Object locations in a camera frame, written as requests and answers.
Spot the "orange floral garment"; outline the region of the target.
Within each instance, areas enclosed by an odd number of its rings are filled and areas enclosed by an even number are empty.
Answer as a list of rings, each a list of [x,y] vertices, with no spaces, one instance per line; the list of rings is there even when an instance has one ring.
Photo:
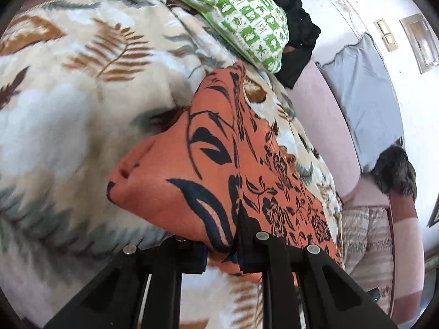
[[[212,263],[231,275],[241,273],[233,254],[240,211],[284,244],[317,244],[340,262],[321,201],[248,106],[245,78],[243,63],[210,72],[174,125],[121,160],[109,178],[109,200],[206,244]]]

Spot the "black clothing pile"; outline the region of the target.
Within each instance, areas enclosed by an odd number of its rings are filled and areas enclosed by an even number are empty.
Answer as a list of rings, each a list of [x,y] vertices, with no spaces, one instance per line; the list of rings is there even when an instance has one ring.
[[[293,88],[309,63],[321,29],[303,9],[301,0],[273,0],[286,14],[289,41],[283,49],[282,67],[275,74],[286,88]]]

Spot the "striped beige bedsheet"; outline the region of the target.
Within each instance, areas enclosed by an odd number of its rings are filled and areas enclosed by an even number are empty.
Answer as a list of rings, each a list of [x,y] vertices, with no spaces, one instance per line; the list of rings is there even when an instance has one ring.
[[[394,296],[394,242],[388,211],[356,206],[342,212],[346,272],[366,292],[378,289],[377,304],[391,313]]]

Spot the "dark furry cloth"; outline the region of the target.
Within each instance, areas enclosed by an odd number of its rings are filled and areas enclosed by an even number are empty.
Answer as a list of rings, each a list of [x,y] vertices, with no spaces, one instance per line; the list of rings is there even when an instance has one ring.
[[[416,172],[401,145],[394,144],[382,152],[371,171],[371,177],[386,195],[391,190],[399,195],[417,198]]]

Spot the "light blue grey pillow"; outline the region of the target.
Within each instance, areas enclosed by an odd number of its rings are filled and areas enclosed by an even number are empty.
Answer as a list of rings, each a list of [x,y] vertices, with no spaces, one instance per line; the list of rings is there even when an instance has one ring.
[[[369,33],[345,45],[328,63],[316,64],[347,123],[361,170],[403,139],[403,122],[384,59]]]

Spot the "cream leaf-pattern fleece blanket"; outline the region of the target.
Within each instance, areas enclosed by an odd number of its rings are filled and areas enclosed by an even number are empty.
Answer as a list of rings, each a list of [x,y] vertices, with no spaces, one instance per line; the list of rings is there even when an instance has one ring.
[[[163,229],[110,203],[108,177],[143,139],[164,132],[206,74],[240,56],[178,0],[27,0],[1,37],[1,290],[43,328],[106,262]],[[343,249],[333,175],[286,88],[246,63],[246,101],[322,205],[316,236]],[[184,276],[180,328],[261,328],[260,286],[215,266]]]

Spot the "green white patterned pillow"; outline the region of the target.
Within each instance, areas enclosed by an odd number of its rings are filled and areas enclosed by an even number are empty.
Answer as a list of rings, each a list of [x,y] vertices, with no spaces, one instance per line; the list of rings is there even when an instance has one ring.
[[[256,68],[278,73],[289,41],[284,10],[273,0],[180,0],[202,15]]]

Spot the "beige wall switch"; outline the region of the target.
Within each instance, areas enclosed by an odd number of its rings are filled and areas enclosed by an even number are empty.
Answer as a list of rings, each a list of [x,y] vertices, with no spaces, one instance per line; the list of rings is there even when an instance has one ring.
[[[382,41],[387,49],[388,52],[395,51],[398,48],[398,45],[396,43],[396,39],[394,38],[392,32],[390,31],[390,28],[385,20],[380,19],[374,22],[374,25],[376,25],[376,28],[379,30],[379,33],[381,35]]]

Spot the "framed wall panel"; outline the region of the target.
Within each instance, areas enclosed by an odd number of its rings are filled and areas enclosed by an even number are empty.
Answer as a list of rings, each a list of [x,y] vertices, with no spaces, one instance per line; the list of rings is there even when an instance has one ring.
[[[418,13],[399,22],[412,47],[420,73],[438,67],[438,46],[424,16]]]

